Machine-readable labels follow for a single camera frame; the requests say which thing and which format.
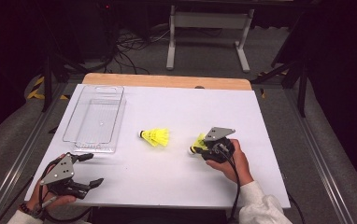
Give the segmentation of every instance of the white tabletop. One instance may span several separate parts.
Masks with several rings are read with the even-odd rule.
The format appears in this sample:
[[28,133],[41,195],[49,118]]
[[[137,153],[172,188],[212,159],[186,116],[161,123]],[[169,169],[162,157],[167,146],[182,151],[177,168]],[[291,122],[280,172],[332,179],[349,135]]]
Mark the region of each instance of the white tabletop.
[[[78,85],[72,95],[36,176],[50,161],[72,152],[73,143],[64,142],[63,134],[84,86]],[[290,207],[254,91],[125,87],[125,98],[116,152],[95,153],[93,159],[74,164],[73,179],[78,183],[105,179],[76,204],[231,208],[236,184],[200,156],[188,153],[199,133],[223,127],[236,129],[228,137],[239,140],[264,192],[275,195],[282,207]],[[167,147],[152,147],[137,137],[138,131],[152,128],[169,129]],[[25,200],[30,199],[34,185],[35,181]]]

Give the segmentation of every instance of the shuttlecock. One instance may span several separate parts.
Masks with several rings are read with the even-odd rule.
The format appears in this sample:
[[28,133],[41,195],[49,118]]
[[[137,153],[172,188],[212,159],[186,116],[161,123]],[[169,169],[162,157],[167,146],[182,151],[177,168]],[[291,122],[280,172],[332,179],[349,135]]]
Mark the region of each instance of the shuttlecock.
[[196,138],[195,142],[190,147],[190,150],[188,152],[190,154],[196,154],[196,153],[201,153],[202,150],[207,150],[207,146],[205,145],[204,139],[205,139],[205,134],[200,133],[198,138]]
[[149,142],[153,147],[158,145],[165,147],[169,142],[169,130],[167,129],[151,129],[141,131],[139,136]]

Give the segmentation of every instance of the transparent box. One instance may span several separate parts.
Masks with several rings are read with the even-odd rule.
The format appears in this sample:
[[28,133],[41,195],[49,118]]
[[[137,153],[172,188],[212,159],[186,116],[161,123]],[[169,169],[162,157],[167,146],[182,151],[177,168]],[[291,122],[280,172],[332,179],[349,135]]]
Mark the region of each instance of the transparent box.
[[63,141],[74,143],[74,151],[114,153],[125,105],[124,87],[85,86]]

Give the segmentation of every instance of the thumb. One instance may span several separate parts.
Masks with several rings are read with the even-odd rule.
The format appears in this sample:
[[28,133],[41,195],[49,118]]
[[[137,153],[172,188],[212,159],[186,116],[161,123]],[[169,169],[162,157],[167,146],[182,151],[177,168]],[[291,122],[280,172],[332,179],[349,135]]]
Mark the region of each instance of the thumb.
[[58,197],[56,199],[56,201],[54,201],[53,203],[51,203],[48,206],[48,210],[51,210],[54,207],[59,206],[59,205],[64,205],[64,204],[67,204],[67,203],[73,203],[76,199],[77,198],[72,196],[72,195],[60,196],[60,197]]
[[222,170],[221,164],[216,162],[216,161],[208,160],[208,161],[206,161],[206,164],[209,165],[213,169],[216,169],[216,170],[219,170],[219,171]]

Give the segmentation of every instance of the white sleeve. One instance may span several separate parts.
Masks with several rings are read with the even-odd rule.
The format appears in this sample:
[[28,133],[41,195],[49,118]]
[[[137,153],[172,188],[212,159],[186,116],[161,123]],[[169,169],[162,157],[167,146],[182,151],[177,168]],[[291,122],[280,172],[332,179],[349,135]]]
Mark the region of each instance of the white sleeve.
[[43,221],[17,210],[7,224],[41,224]]
[[257,181],[240,187],[244,206],[239,212],[240,224],[292,223],[283,214],[283,209],[273,195],[264,195]]

